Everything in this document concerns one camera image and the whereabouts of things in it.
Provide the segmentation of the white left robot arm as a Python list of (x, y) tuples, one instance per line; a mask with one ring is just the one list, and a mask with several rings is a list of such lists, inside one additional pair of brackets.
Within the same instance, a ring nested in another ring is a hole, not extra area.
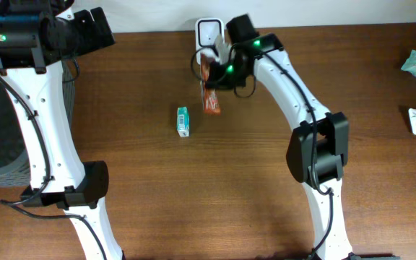
[(73, 224), (88, 259), (122, 259), (105, 197), (108, 167), (82, 162), (63, 96), (63, 62), (113, 45), (100, 7), (72, 11), (71, 1), (0, 1), (0, 83), (9, 95), (30, 162), (30, 184), (4, 205), (30, 215), (56, 205)]

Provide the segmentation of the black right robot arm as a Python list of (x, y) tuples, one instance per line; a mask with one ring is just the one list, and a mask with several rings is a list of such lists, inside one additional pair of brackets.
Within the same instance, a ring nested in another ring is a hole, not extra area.
[(286, 153), (293, 178), (306, 193), (314, 229), (310, 259), (350, 259), (353, 249), (342, 210), (343, 167), (348, 161), (349, 122), (332, 113), (306, 87), (279, 38), (260, 35), (247, 14), (231, 19), (232, 45), (215, 47), (205, 80), (215, 90), (237, 90), (253, 77), (269, 91), (292, 131)]

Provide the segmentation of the brown chocolate bar wrapper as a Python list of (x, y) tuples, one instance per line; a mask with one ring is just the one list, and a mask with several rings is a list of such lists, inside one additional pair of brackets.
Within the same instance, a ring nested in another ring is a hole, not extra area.
[(211, 58), (207, 58), (204, 54), (201, 55), (201, 97), (203, 111), (211, 115), (220, 115), (221, 108), (215, 89), (209, 89), (207, 82), (209, 81), (209, 63), (212, 61)]

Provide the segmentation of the small teal packet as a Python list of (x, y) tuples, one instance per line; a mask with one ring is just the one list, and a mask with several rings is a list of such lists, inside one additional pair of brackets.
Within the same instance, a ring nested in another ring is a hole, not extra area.
[(189, 111), (187, 107), (178, 108), (176, 128), (180, 137), (189, 137), (190, 119), (189, 119)]

